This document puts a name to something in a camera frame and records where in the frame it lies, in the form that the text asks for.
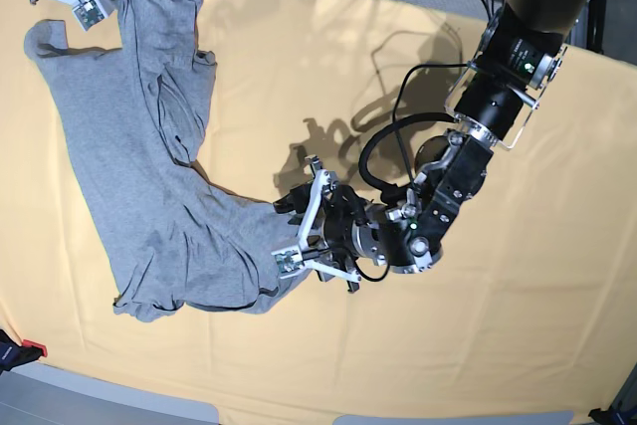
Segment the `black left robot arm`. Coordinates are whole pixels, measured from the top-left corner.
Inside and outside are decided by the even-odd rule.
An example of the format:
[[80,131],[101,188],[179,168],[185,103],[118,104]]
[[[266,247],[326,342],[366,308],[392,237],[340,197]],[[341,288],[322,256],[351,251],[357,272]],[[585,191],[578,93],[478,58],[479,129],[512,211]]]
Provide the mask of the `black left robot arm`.
[[[358,172],[379,192],[378,203],[359,197],[312,158],[312,181],[275,205],[299,223],[296,236],[273,253],[281,277],[314,270],[323,280],[357,283],[365,279],[361,258],[389,273],[430,269],[461,206],[481,189],[495,148],[512,149],[536,111],[585,2],[504,0],[473,59],[461,65],[443,110],[394,117],[364,146]],[[370,172],[370,156],[382,140],[399,137],[407,126],[434,122],[447,129],[404,156],[406,184]]]

